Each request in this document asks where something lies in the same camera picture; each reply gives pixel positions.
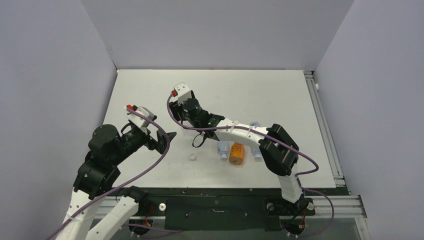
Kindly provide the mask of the labelled clear water bottle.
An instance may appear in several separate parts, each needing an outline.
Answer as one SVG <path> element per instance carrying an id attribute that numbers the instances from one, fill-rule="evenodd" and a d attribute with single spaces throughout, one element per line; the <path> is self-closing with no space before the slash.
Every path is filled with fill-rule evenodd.
<path id="1" fill-rule="evenodd" d="M 230 142 L 226 140 L 218 141 L 217 154 L 220 160 L 227 161 L 230 154 Z"/>

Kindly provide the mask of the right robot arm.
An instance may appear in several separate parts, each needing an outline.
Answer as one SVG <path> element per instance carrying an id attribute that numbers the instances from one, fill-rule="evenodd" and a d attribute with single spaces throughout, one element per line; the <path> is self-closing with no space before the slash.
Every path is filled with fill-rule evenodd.
<path id="1" fill-rule="evenodd" d="M 283 209 L 294 214 L 302 207 L 300 198 L 303 191 L 297 171 L 301 153 L 282 126 L 259 127 L 238 123 L 207 112 L 196 98 L 188 98 L 182 103 L 168 101 L 167 111 L 173 121 L 186 130 L 200 133 L 204 139 L 229 141 L 258 149 L 267 169 L 279 179 Z"/>

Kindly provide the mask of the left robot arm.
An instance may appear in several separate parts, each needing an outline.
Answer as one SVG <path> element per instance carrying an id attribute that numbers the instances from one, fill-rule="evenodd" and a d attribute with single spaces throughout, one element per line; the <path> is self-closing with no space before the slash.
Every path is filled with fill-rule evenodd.
<path id="1" fill-rule="evenodd" d="M 134 214 L 143 215 L 149 209 L 148 193 L 131 186 L 118 204 L 92 228 L 93 220 L 106 196 L 122 188 L 114 187 L 121 174 L 119 164 L 142 147 L 157 151 L 163 157 L 176 132 L 157 129 L 157 138 L 151 137 L 148 121 L 136 124 L 128 121 L 121 132 L 112 125 L 97 127 L 88 143 L 89 152 L 77 171 L 71 200 L 62 225 L 49 239 L 56 240 L 109 240 Z"/>

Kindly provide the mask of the white bottle cap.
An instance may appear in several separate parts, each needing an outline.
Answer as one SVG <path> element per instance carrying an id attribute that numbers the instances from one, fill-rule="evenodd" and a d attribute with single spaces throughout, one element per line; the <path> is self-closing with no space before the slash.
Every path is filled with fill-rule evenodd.
<path id="1" fill-rule="evenodd" d="M 189 159 L 190 159 L 191 161 L 195 161 L 195 160 L 196 160 L 196 158 L 197 158 L 197 156 L 196 156 L 194 153 L 191 153 L 191 154 L 189 155 Z"/>

